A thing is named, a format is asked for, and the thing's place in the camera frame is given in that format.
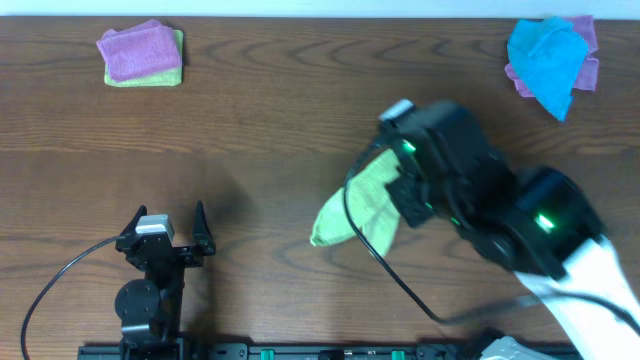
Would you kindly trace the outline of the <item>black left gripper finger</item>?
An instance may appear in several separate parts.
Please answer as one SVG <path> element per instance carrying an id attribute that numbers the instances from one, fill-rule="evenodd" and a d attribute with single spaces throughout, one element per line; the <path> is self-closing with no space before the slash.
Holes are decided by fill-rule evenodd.
<path id="1" fill-rule="evenodd" d="M 121 231 L 120 237 L 128 238 L 132 237 L 136 234 L 136 226 L 138 225 L 140 219 L 143 216 L 147 215 L 147 207 L 145 205 L 141 205 L 130 222 L 125 226 L 125 228 Z"/>
<path id="2" fill-rule="evenodd" d="M 214 241 L 204 212 L 204 204 L 198 201 L 195 208 L 192 238 L 200 246 L 213 246 Z"/>

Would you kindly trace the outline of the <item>light green cloth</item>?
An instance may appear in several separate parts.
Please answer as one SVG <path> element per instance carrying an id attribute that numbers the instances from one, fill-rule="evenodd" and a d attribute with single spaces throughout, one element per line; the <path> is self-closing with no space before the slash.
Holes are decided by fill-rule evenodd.
<path id="1" fill-rule="evenodd" d="M 352 219 L 381 256 L 389 252 L 400 223 L 400 214 L 385 189 L 399 177 L 398 166 L 396 155 L 386 150 L 349 182 L 348 206 Z M 337 245 L 356 236 L 344 212 L 343 190 L 341 187 L 320 209 L 310 236 L 313 246 Z"/>

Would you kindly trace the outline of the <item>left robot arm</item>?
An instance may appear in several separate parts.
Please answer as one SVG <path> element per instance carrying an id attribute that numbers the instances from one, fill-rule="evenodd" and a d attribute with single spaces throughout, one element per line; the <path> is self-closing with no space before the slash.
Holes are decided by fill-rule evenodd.
<path id="1" fill-rule="evenodd" d="M 192 245 L 173 245 L 175 231 L 165 214 L 149 215 L 142 205 L 115 241 L 115 249 L 144 273 L 126 283 L 115 298 L 121 320 L 122 359 L 207 359 L 209 351 L 180 331 L 184 273 L 216 253 L 204 206 L 198 202 Z"/>

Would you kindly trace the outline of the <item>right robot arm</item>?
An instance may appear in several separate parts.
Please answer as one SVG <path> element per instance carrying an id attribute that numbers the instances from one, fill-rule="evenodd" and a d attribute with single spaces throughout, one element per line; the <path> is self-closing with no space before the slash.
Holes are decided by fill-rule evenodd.
<path id="1" fill-rule="evenodd" d="M 400 101 L 382 114 L 380 136 L 399 162 L 387 191 L 409 226 L 449 220 L 484 259 L 516 275 L 582 357 L 638 357 L 638 300 L 603 222 L 567 175 L 512 169 L 451 101 Z"/>

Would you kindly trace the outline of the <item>crumpled blue cloth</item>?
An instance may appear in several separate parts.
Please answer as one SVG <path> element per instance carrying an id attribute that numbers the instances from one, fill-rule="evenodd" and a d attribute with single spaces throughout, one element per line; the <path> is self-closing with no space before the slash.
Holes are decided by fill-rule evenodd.
<path id="1" fill-rule="evenodd" d="M 559 17 L 520 19 L 507 42 L 514 72 L 541 106 L 560 122 L 565 121 L 572 104 L 573 85 L 588 51 L 573 24 Z"/>

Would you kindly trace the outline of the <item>crumpled pink cloth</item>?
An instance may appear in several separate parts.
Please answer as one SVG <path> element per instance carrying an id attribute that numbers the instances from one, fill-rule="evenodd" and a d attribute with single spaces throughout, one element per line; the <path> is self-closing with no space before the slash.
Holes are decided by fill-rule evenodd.
<path id="1" fill-rule="evenodd" d="M 573 31 L 579 34 L 588 46 L 580 72 L 573 84 L 578 90 L 595 91 L 598 82 L 599 60 L 595 53 L 599 50 L 596 36 L 594 18 L 592 15 L 564 17 L 564 20 L 573 25 Z M 532 98 L 534 94 L 527 88 L 524 82 L 517 76 L 512 65 L 508 63 L 504 71 L 506 76 L 513 81 L 516 91 L 524 98 Z"/>

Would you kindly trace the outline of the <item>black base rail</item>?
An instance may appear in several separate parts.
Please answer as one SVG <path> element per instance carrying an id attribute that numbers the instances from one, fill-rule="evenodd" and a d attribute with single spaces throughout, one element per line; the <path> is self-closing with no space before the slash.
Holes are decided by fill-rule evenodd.
<path id="1" fill-rule="evenodd" d="M 298 346 L 247 345 L 243 343 L 216 344 L 205 350 L 184 351 L 183 346 L 168 352 L 147 351 L 131 353 L 129 359 L 186 359 L 186 360 L 446 360 L 478 359 L 477 346 L 423 343 L 413 346 Z"/>

